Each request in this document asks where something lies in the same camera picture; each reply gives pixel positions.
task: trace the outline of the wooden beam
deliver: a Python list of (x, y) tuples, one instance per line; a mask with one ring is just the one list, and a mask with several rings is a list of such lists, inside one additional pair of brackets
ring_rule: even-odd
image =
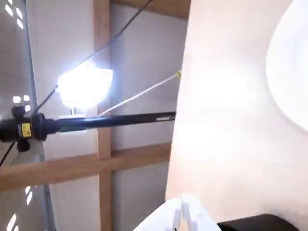
[[(111, 2), (140, 8), (146, 1), (147, 0), (112, 0)], [(155, 0), (147, 7), (147, 10), (188, 19), (190, 4), (191, 0)]]
[(0, 192), (165, 162), (170, 149), (166, 143), (114, 151), (106, 160), (90, 154), (6, 167), (0, 169)]
[[(98, 51), (110, 40), (110, 1), (93, 0), (93, 23), (94, 23), (94, 49)], [(109, 49), (94, 57), (97, 66), (108, 69), (110, 66)], [(98, 113), (109, 108), (110, 99), (106, 99), (98, 106)], [(97, 133), (99, 160), (111, 158), (111, 128), (100, 128)], [(101, 231), (112, 230), (111, 211), (111, 172), (99, 174), (99, 197), (100, 197), (100, 229)]]

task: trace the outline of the wooden frame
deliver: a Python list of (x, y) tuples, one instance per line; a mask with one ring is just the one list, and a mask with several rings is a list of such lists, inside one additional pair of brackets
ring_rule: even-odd
[[(110, 1), (93, 0), (93, 30), (94, 49), (98, 51), (110, 41)], [(110, 68), (109, 49), (97, 54), (94, 57), (97, 66), (103, 69)], [(110, 99), (105, 100), (98, 106), (98, 113), (110, 106)], [(111, 129), (100, 128), (98, 138), (98, 160), (110, 160), (111, 158)], [(99, 197), (100, 197), (100, 227), (102, 231), (112, 230), (111, 217), (111, 171), (99, 173)]]
[(106, 160), (90, 154), (4, 167), (0, 169), (0, 192), (166, 162), (170, 149), (166, 143), (113, 151), (114, 157)]

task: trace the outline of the bright light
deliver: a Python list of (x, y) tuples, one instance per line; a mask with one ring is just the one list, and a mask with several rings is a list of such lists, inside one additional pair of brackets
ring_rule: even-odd
[(29, 191), (30, 191), (31, 187), (30, 186), (27, 186), (26, 189), (25, 189), (25, 193), (26, 195), (28, 195)]
[(58, 92), (68, 108), (86, 111), (107, 96), (113, 71), (99, 69), (94, 64), (81, 64), (58, 79)]
[(26, 106), (25, 106), (25, 111), (28, 112), (28, 111), (30, 111), (30, 110), (31, 110), (31, 106), (30, 106), (30, 105), (26, 105)]
[(29, 195), (28, 195), (28, 197), (27, 197), (27, 205), (29, 205), (30, 204), (30, 202), (31, 202), (31, 199), (32, 199), (32, 192), (30, 192), (29, 193)]
[(11, 218), (9, 224), (8, 224), (8, 227), (6, 228), (6, 231), (12, 231), (12, 228), (13, 228), (15, 222), (16, 222), (16, 214), (13, 214), (13, 216), (12, 216), (12, 218)]
[(30, 101), (30, 96), (24, 95), (24, 101)]
[(16, 7), (16, 13), (17, 13), (18, 17), (23, 19), (23, 13), (21, 13), (21, 11), (20, 11), (20, 9), (18, 7)]
[(21, 98), (19, 96), (13, 96), (13, 102), (14, 103), (20, 103), (21, 102)]
[(11, 16), (11, 17), (13, 17), (13, 11), (12, 11), (12, 9), (9, 7), (9, 5), (8, 4), (5, 4), (5, 10), (6, 10), (6, 12), (7, 13), (9, 13), (9, 15)]
[(20, 28), (24, 29), (24, 25), (23, 25), (23, 23), (22, 23), (19, 19), (17, 19), (17, 25), (18, 25)]

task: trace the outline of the white wall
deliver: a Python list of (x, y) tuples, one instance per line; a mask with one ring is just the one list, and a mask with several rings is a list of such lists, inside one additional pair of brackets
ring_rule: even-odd
[[(136, 13), (112, 5), (114, 35)], [(111, 48), (115, 72), (113, 104), (127, 99), (181, 69), (187, 21), (143, 12)], [(174, 79), (116, 109), (113, 115), (176, 110), (179, 80)], [(112, 130), (113, 149), (170, 142), (173, 122), (132, 125)], [(114, 173), (113, 209), (116, 231), (133, 230), (165, 201), (168, 163)]]
[[(58, 76), (94, 51), (92, 0), (28, 0), (29, 32), (38, 102)], [(49, 118), (69, 115), (55, 93), (41, 112)], [(87, 116), (94, 116), (96, 109)], [(46, 159), (97, 152), (97, 131), (56, 134), (44, 142)], [(98, 231), (98, 177), (50, 185), (57, 231)]]
[(271, 213), (308, 229), (308, 133), (265, 75), (290, 2), (192, 1), (167, 198), (191, 192), (217, 222)]

